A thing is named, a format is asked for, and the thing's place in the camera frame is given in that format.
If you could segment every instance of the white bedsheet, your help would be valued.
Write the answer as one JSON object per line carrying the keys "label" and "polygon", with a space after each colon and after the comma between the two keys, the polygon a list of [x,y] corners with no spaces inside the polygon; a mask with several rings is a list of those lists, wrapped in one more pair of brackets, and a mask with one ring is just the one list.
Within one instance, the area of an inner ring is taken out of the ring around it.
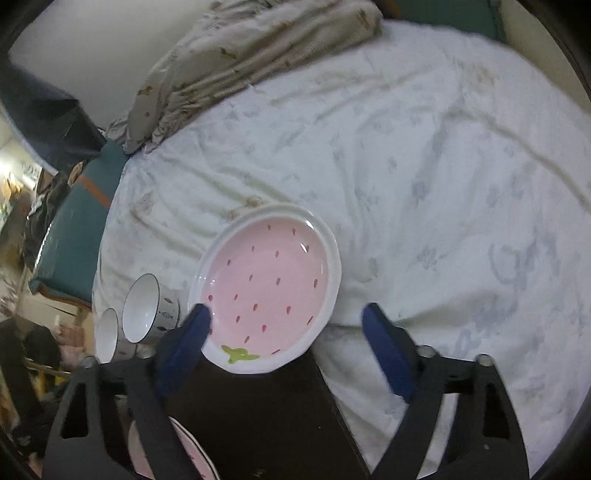
{"label": "white bedsheet", "polygon": [[496,359],[533,473],[591,384],[590,132],[590,117],[507,48],[386,22],[378,40],[252,87],[132,157],[93,305],[121,314],[146,272],[186,290],[232,219],[298,203],[339,243],[339,298],[313,348],[368,465],[404,414],[359,327],[377,301],[418,343]]}

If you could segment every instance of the folded blanket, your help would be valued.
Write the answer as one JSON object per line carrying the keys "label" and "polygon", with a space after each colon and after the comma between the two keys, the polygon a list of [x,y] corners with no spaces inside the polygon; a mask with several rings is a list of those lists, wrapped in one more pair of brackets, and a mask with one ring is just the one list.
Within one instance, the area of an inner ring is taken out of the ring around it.
{"label": "folded blanket", "polygon": [[373,37],[368,0],[227,0],[152,68],[107,137],[127,153],[155,149],[197,113],[248,85]]}

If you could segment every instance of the blue gripper pad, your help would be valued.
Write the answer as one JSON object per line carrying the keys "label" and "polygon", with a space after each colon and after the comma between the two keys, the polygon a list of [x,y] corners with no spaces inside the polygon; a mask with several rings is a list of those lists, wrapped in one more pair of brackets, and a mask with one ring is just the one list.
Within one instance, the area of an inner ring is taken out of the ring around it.
{"label": "blue gripper pad", "polygon": [[419,357],[413,339],[406,330],[392,325],[377,303],[370,303],[363,309],[361,324],[390,390],[410,402],[419,374]]}
{"label": "blue gripper pad", "polygon": [[209,334],[209,309],[195,305],[183,324],[170,330],[156,347],[156,391],[167,398],[181,388],[201,358],[201,348]]}

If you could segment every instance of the green leaf design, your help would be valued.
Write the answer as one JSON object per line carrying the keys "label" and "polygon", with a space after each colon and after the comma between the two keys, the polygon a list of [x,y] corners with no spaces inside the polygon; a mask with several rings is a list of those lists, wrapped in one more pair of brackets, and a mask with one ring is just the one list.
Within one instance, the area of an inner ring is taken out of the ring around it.
{"label": "green leaf design", "polygon": [[230,348],[228,345],[222,345],[222,350],[228,354],[228,363],[233,365],[239,360],[256,360],[260,355],[248,353],[245,348]]}

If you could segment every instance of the person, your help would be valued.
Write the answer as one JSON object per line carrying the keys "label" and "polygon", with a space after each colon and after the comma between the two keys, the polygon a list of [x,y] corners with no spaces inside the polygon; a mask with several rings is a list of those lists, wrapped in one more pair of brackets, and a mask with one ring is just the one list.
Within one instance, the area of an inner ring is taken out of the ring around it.
{"label": "person", "polygon": [[[0,323],[0,369],[19,418],[42,412],[24,357],[59,368],[61,352],[49,328],[12,316]],[[50,386],[55,378],[49,376]]]}
{"label": "person", "polygon": [[[0,313],[10,315],[0,322],[0,369],[18,414],[11,436],[21,454],[40,465],[65,384],[50,390],[40,401],[31,382],[31,374],[36,372],[27,368],[24,359],[57,370],[63,361],[60,345],[49,328],[5,309]],[[51,389],[55,377],[48,375],[46,379]]]}

